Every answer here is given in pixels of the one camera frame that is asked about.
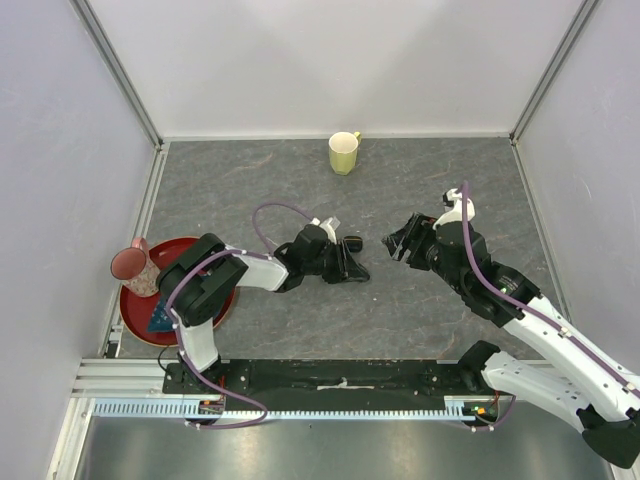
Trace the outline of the black glossy charging case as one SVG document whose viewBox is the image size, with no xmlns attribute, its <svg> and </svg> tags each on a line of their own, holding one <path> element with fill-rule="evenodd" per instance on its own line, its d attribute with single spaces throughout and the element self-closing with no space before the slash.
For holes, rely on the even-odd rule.
<svg viewBox="0 0 640 480">
<path fill-rule="evenodd" d="M 359 236 L 345 236 L 342 241 L 351 253 L 359 253 L 363 249 L 363 239 Z"/>
</svg>

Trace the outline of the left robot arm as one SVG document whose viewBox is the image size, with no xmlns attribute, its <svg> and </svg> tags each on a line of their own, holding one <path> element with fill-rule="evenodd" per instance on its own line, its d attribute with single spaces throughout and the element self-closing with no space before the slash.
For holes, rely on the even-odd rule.
<svg viewBox="0 0 640 480">
<path fill-rule="evenodd" d="M 368 270 L 354 258 L 363 249 L 363 239 L 339 237 L 336 230 L 332 219 L 313 220 L 294 240 L 268 254 L 231 247 L 207 233 L 160 271 L 156 287 L 172 321 L 190 387 L 208 393 L 218 385 L 221 355 L 213 321 L 237 288 L 286 293 L 308 276 L 329 285 L 370 280 Z"/>
</svg>

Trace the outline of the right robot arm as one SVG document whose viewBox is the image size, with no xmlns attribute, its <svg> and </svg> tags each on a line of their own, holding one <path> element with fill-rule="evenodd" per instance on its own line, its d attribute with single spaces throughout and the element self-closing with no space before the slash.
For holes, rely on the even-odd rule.
<svg viewBox="0 0 640 480">
<path fill-rule="evenodd" d="M 432 271 L 477 316 L 517 337 L 557 370 L 526 367 L 479 341 L 462 357 L 467 392 L 512 394 L 573 426 L 607 462 L 631 468 L 639 457 L 639 377 L 570 324 L 518 270 L 491 258 L 485 238 L 460 221 L 413 214 L 382 240 L 395 261 Z"/>
</svg>

